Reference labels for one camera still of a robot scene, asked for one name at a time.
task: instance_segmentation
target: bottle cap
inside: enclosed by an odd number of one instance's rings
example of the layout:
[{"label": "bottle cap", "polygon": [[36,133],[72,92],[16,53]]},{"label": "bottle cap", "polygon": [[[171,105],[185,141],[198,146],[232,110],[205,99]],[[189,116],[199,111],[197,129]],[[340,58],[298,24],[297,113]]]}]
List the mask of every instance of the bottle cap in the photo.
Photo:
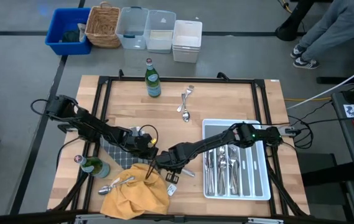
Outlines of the bottle cap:
[{"label": "bottle cap", "polygon": [[85,158],[81,155],[77,155],[75,156],[75,162],[78,163],[78,164],[83,164],[85,161]]},{"label": "bottle cap", "polygon": [[150,58],[146,59],[146,65],[152,65],[152,59]]}]

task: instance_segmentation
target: white cutlery tray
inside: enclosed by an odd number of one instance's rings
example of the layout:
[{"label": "white cutlery tray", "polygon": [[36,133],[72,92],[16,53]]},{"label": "white cutlery tray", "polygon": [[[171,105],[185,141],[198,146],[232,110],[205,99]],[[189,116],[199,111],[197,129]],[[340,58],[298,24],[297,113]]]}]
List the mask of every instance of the white cutlery tray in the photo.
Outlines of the white cutlery tray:
[{"label": "white cutlery tray", "polygon": [[[249,123],[258,124],[258,121],[250,120],[232,120],[232,119],[204,119],[203,120],[203,138],[208,138],[216,134],[220,134],[223,130],[228,129],[234,123]],[[260,128],[260,125],[254,125],[256,129]],[[225,150],[225,157],[228,162],[226,168],[226,194],[218,194],[218,181],[217,181],[217,165],[218,157],[217,150],[214,149],[213,153],[213,174],[214,174],[214,187],[215,193],[212,195],[207,194],[207,176],[205,175],[205,157],[203,153],[203,193],[206,198],[216,199],[235,199],[235,200],[269,200],[271,193],[269,189],[268,173],[265,162],[264,145],[262,141],[258,141],[252,147],[246,149],[239,148],[238,146],[229,145],[229,147],[235,147],[238,150],[239,156],[239,194],[234,195],[231,193],[230,187],[230,171],[229,171],[229,155]]]}]

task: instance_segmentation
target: yellow napkin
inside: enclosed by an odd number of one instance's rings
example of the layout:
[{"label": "yellow napkin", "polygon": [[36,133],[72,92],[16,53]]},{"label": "yellow napkin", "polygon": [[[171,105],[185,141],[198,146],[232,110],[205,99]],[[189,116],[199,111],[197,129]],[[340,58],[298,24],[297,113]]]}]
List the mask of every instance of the yellow napkin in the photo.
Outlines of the yellow napkin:
[{"label": "yellow napkin", "polygon": [[112,189],[103,200],[101,213],[124,220],[145,211],[167,214],[170,204],[167,185],[156,170],[145,180],[148,169],[147,164],[133,164],[116,176],[115,179],[120,178],[120,181],[130,176],[135,176],[135,179]]}]

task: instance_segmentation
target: bottle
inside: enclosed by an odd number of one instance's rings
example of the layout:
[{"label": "bottle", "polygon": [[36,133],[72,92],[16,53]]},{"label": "bottle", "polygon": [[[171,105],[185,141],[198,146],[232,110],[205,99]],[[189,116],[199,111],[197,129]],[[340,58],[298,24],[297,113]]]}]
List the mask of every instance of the bottle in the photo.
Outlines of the bottle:
[{"label": "bottle", "polygon": [[146,59],[146,66],[145,82],[147,94],[151,97],[158,97],[162,93],[159,74],[157,74],[152,65],[152,59]]},{"label": "bottle", "polygon": [[75,156],[75,162],[80,165],[82,171],[87,172],[94,177],[105,178],[110,172],[109,164],[97,157],[84,158],[81,155],[77,155]]}]

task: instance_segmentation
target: wicker basket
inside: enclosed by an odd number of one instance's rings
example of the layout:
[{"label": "wicker basket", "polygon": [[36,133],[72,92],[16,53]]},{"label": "wicker basket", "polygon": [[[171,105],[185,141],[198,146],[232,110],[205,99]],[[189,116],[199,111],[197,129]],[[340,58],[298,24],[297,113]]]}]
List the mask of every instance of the wicker basket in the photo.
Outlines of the wicker basket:
[{"label": "wicker basket", "polygon": [[117,48],[120,40],[114,33],[120,16],[120,8],[111,7],[107,2],[91,8],[85,35],[90,42],[99,47]]}]

